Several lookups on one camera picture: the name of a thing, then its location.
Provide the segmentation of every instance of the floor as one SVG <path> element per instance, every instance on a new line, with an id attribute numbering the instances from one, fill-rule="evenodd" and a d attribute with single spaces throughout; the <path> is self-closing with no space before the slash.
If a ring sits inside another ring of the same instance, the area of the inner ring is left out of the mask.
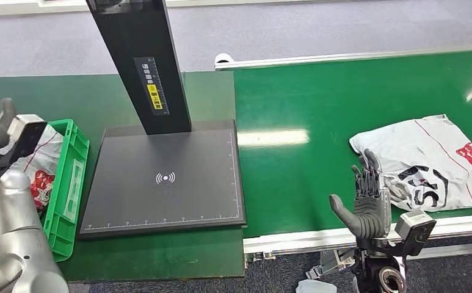
<path id="1" fill-rule="evenodd" d="M 169 9 L 180 67 L 472 45 L 472 0 L 356 0 Z M 116 73 L 88 12 L 0 16 L 0 76 Z"/>

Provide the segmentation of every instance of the metal frame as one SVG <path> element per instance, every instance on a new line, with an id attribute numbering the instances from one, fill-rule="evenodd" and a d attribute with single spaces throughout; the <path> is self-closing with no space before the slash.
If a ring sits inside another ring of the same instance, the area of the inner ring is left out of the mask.
<path id="1" fill-rule="evenodd" d="M 190 132 L 165 0 L 115 3 L 87 0 L 146 134 Z"/>
<path id="2" fill-rule="evenodd" d="M 381 59 L 381 58 L 392 58 L 392 57 L 425 55 L 425 54 L 444 54 L 444 53 L 453 53 L 453 52 L 462 52 L 462 51 L 472 51 L 472 45 L 462 46 L 462 47 L 453 47 L 453 48 L 448 48 L 448 49 L 424 49 L 424 50 L 399 51 L 399 52 L 364 52 L 364 53 L 350 53 L 350 54 L 321 55 L 321 56 L 311 56 L 311 57 L 293 57 L 293 58 L 281 58 L 281 59 L 234 61 L 234 62 L 225 62 L 225 63 L 215 63 L 214 69 L 216 71 L 250 69 L 250 68 L 263 68 L 263 67 L 277 67 L 277 66 L 285 66 L 285 65 L 298 65 L 298 64 L 306 64 L 306 63 L 355 61 L 355 60 Z"/>
<path id="3" fill-rule="evenodd" d="M 400 241 L 394 225 L 387 238 Z M 437 219 L 430 239 L 456 236 L 472 236 L 472 215 Z M 245 254 L 266 253 L 269 256 L 290 253 L 306 253 L 319 250 L 350 248 L 355 246 L 355 236 L 347 228 L 298 233 L 285 233 L 243 239 Z"/>

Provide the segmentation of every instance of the green plastic crate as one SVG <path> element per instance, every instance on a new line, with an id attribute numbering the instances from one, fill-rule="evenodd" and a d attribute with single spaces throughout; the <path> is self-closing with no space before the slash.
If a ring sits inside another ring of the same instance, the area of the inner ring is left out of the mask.
<path id="1" fill-rule="evenodd" d="M 59 262 L 68 259 L 74 249 L 90 141 L 72 119 L 48 124 L 64 136 L 51 199 L 47 212 L 41 219 L 54 259 Z"/>

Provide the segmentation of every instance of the white plastic bag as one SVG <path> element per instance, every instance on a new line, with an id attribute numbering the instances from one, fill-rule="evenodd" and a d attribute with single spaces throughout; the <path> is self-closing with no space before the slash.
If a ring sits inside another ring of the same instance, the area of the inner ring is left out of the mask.
<path id="1" fill-rule="evenodd" d="M 302 280 L 295 289 L 296 293 L 336 293 L 336 286 L 317 280 Z"/>
<path id="2" fill-rule="evenodd" d="M 472 207 L 472 143 L 446 115 L 359 133 L 349 143 L 357 153 L 369 149 L 376 154 L 397 207 Z"/>
<path id="3" fill-rule="evenodd" d="M 34 153 L 19 158 L 10 167 L 12 170 L 24 172 L 29 177 L 32 198 L 38 212 L 43 211 L 49 202 L 63 138 L 52 126 L 47 125 Z M 13 141 L 9 142 L 7 147 L 0 149 L 0 153 L 6 153 L 13 144 Z"/>

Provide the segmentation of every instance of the gray carpet floor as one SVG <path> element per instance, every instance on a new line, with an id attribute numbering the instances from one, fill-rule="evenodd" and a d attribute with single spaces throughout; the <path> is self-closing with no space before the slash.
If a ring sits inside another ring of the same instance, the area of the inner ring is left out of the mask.
<path id="1" fill-rule="evenodd" d="M 427 247 L 470 244 L 472 237 L 430 241 Z M 319 263 L 319 253 L 278 256 L 276 260 L 249 264 L 244 278 L 210 278 L 202 280 L 170 280 L 73 284 L 74 293 L 292 293 L 304 273 Z M 334 284 L 338 292 L 352 291 L 353 274 L 349 270 L 322 277 Z M 472 292 L 472 255 L 420 259 L 408 262 L 409 292 Z"/>

